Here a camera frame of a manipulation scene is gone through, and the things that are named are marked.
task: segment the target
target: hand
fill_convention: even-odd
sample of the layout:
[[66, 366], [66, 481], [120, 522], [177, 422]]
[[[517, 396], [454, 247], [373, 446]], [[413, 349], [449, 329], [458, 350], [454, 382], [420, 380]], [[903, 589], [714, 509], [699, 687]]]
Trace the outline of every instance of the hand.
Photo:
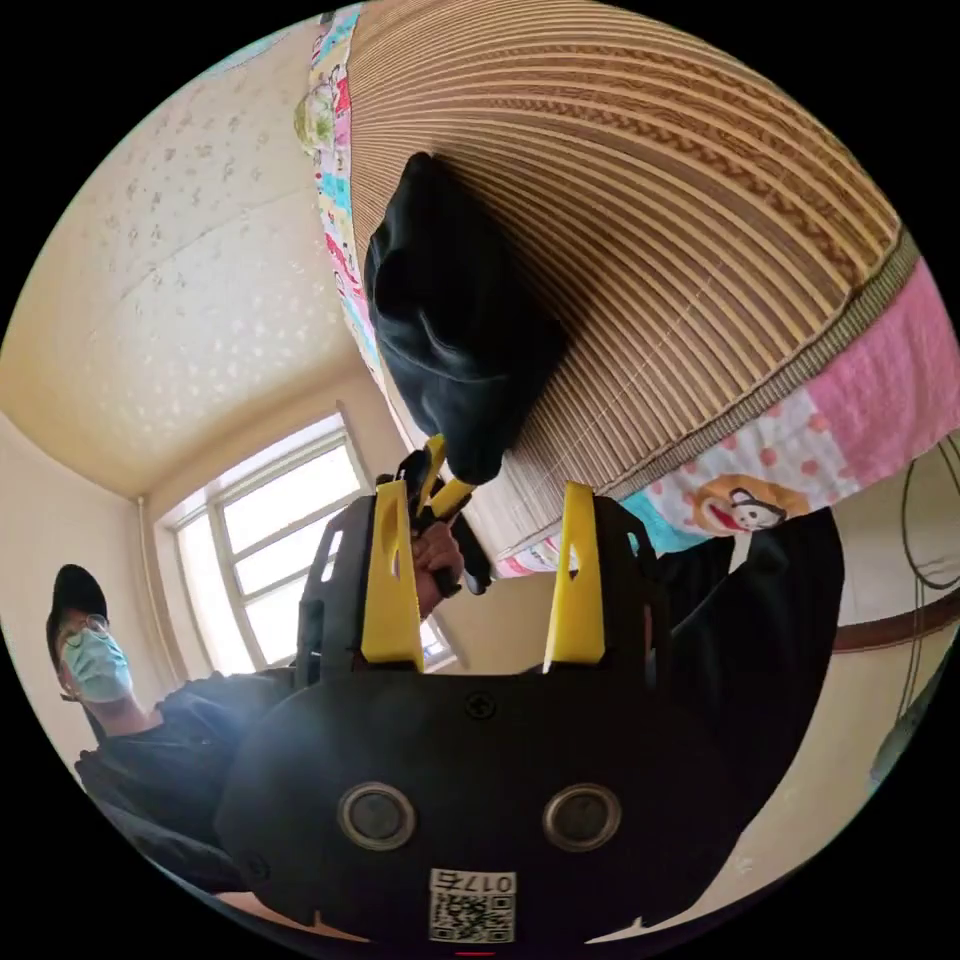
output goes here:
[[425, 620], [443, 599], [433, 579], [434, 571], [449, 567], [458, 581], [463, 576], [463, 556], [450, 528], [441, 522], [427, 527], [412, 547], [420, 619]]

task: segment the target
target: eyeglasses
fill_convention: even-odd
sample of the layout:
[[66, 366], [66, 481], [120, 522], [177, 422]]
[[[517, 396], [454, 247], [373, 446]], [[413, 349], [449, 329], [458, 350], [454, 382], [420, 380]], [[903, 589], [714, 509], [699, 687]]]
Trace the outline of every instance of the eyeglasses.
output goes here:
[[103, 636], [110, 632], [110, 624], [107, 622], [106, 617], [91, 614], [88, 617], [84, 617], [81, 621], [70, 624], [60, 636], [65, 637], [68, 647], [75, 648], [80, 645], [80, 634], [83, 633], [84, 630], [91, 630], [93, 633], [98, 633]]

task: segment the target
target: qr code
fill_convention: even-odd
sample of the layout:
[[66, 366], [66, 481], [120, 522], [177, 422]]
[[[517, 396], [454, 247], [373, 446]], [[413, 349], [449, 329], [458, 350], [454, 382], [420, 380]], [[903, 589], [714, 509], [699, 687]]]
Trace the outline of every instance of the qr code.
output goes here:
[[430, 872], [430, 939], [441, 943], [512, 943], [514, 873]]

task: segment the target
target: window frame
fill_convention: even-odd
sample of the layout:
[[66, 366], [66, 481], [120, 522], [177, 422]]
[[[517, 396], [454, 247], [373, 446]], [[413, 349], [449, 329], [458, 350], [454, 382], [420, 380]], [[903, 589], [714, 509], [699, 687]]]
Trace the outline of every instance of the window frame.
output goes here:
[[[216, 658], [214, 657], [213, 651], [209, 649], [209, 639], [204, 635], [203, 631], [199, 627], [199, 618], [196, 610], [194, 609], [193, 597], [187, 582], [186, 565], [184, 564], [179, 537], [180, 532], [185, 527], [189, 526], [193, 521], [198, 520], [204, 514], [207, 515], [210, 523], [210, 532], [213, 538], [213, 546], [217, 557], [217, 566], [220, 571], [220, 576], [223, 580], [227, 600], [230, 604], [230, 609], [233, 613], [234, 620], [236, 621], [237, 629], [243, 641], [244, 648], [250, 657], [254, 671], [260, 672], [276, 667], [289, 666], [294, 661], [295, 654], [290, 654], [276, 661], [267, 661], [263, 651], [260, 648], [260, 644], [257, 640], [253, 626], [250, 623], [250, 618], [247, 614], [247, 606], [256, 600], [259, 600], [265, 596], [269, 596], [276, 590], [279, 590], [284, 586], [294, 583], [296, 580], [306, 576], [310, 570], [310, 565], [306, 566], [302, 570], [287, 574], [284, 577], [272, 581], [258, 590], [251, 591], [250, 593], [246, 593], [243, 589], [243, 586], [240, 582], [240, 575], [237, 570], [237, 565], [248, 557], [253, 556], [260, 550], [279, 542], [285, 537], [302, 530], [304, 527], [307, 527], [312, 523], [316, 523], [318, 520], [322, 520], [324, 517], [330, 516], [331, 514], [344, 509], [357, 498], [369, 496], [374, 492], [373, 484], [371, 483], [370, 477], [363, 466], [362, 460], [357, 454], [350, 436], [350, 432], [347, 429], [346, 423], [343, 422], [342, 417], [341, 421], [342, 422], [339, 426], [335, 427], [328, 433], [325, 433], [323, 436], [310, 440], [301, 447], [277, 457], [275, 460], [252, 470], [248, 475], [238, 478], [234, 482], [223, 486], [221, 489], [217, 489], [215, 491], [211, 490], [205, 496], [203, 503], [198, 504], [196, 507], [194, 507], [194, 509], [184, 513], [182, 516], [178, 517], [176, 521], [169, 525], [168, 529], [174, 534], [177, 567], [180, 574], [180, 585], [184, 590], [184, 595], [190, 609], [190, 615], [194, 622], [197, 636], [200, 640], [204, 658], [210, 664], [211, 669], [213, 669], [213, 663]], [[334, 450], [339, 449], [341, 446], [344, 447], [347, 453], [347, 456], [350, 460], [350, 465], [353, 467], [354, 474], [359, 483], [357, 490], [313, 511], [305, 517], [301, 517], [299, 520], [287, 524], [285, 527], [282, 527], [279, 530], [273, 531], [268, 536], [263, 537], [256, 543], [244, 547], [242, 550], [236, 552], [232, 550], [225, 516], [225, 510], [230, 504], [235, 503], [248, 494], [265, 487], [267, 484], [279, 479], [282, 476], [285, 476], [293, 470], [296, 470], [298, 467], [304, 466], [305, 464], [310, 463], [311, 461], [322, 457], [327, 453], [331, 453]], [[429, 661], [426, 657], [426, 651], [424, 651], [425, 671], [433, 673], [436, 670], [440, 670], [452, 663], [457, 662], [459, 658], [451, 647], [449, 641], [446, 639], [445, 631], [437, 619], [433, 616], [430, 616], [425, 618], [424, 622], [428, 624], [431, 632], [434, 633], [446, 647], [446, 650], [442, 654], [436, 655], [435, 658], [430, 659]]]

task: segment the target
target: woven mat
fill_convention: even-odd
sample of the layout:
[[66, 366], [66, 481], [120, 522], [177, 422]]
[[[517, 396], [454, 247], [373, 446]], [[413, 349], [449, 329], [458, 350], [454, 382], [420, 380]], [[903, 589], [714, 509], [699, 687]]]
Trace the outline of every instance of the woven mat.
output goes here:
[[568, 480], [626, 496], [746, 422], [764, 390], [773, 403], [814, 376], [916, 261], [877, 187], [794, 101], [627, 11], [379, 0], [349, 80], [360, 262], [406, 159], [438, 153], [572, 335], [478, 491], [497, 553], [555, 525]]

